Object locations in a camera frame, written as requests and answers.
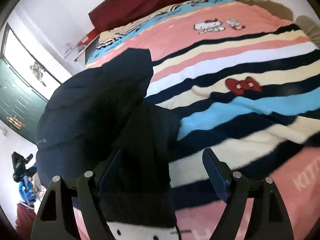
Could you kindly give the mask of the dark navy puffer jacket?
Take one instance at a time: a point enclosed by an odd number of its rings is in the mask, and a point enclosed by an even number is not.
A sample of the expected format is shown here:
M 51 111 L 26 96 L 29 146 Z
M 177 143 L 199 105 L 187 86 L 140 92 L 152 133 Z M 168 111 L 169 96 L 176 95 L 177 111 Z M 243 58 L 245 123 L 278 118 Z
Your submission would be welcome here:
M 37 127 L 41 184 L 106 163 L 97 195 L 107 221 L 173 228 L 169 160 L 180 121 L 145 101 L 152 76 L 150 51 L 129 48 L 63 83 Z

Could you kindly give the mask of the dark red cloth on floor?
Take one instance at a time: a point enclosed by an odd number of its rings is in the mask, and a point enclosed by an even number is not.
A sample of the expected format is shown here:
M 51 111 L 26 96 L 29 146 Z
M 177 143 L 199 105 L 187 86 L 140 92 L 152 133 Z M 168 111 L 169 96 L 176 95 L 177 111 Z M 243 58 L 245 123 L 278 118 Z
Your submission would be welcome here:
M 30 240 L 36 213 L 34 205 L 20 201 L 17 204 L 16 232 L 21 239 Z

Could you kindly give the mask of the green door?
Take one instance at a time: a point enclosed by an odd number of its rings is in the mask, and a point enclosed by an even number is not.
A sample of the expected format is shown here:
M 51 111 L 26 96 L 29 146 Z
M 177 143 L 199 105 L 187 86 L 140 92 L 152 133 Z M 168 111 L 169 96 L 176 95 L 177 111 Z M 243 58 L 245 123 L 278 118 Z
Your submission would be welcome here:
M 33 144 L 47 101 L 1 60 L 1 120 Z

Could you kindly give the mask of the white bedside shelf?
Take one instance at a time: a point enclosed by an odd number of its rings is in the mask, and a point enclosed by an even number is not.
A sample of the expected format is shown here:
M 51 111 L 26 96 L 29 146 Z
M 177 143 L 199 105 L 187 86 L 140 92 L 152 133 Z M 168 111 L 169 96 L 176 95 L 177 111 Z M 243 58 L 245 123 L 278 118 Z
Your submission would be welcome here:
M 78 54 L 74 59 L 74 62 L 80 63 L 83 67 L 86 65 L 88 59 L 92 56 L 93 52 L 95 51 L 98 42 L 99 42 L 99 36 L 98 35 L 89 45 L 87 46 L 78 46 L 77 50 Z

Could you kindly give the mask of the red box on shelf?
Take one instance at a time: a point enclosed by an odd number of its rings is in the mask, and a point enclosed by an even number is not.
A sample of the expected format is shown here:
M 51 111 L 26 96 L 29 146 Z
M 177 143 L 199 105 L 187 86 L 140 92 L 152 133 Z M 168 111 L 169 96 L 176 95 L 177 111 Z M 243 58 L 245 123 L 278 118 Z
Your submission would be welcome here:
M 98 35 L 99 35 L 99 32 L 97 31 L 97 29 L 93 29 L 78 42 L 78 46 L 89 45 Z

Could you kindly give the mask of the striped Hello Kitty blanket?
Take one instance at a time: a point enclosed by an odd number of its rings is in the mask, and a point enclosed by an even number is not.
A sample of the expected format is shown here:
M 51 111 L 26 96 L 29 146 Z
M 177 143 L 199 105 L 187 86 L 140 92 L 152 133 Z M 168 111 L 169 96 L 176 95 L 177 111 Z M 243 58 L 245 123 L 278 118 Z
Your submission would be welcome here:
M 319 49 L 304 31 L 256 5 L 191 0 L 101 33 L 86 67 L 127 48 L 155 62 L 147 102 L 180 116 L 169 170 L 183 239 L 208 239 L 224 208 L 207 147 L 247 178 L 271 176 L 304 239 L 319 219 Z

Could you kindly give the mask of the dark red headboard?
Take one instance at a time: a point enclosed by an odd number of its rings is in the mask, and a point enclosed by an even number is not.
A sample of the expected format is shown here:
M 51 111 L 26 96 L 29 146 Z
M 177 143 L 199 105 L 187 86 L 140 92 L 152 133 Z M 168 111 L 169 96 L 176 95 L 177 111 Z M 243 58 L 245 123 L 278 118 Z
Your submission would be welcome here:
M 189 0 L 105 0 L 88 15 L 99 32 L 127 25 L 166 6 Z

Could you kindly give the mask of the brown cardboard beside bed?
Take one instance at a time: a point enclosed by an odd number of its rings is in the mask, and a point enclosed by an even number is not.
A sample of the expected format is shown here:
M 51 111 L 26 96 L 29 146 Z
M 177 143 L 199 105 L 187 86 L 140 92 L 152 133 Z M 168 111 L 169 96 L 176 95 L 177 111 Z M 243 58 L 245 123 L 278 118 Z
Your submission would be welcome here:
M 245 3 L 250 6 L 257 5 L 259 7 L 264 8 L 265 10 L 270 12 L 272 15 L 277 16 L 278 18 L 294 21 L 292 10 L 280 3 L 273 2 L 271 0 L 236 0 L 236 1 Z

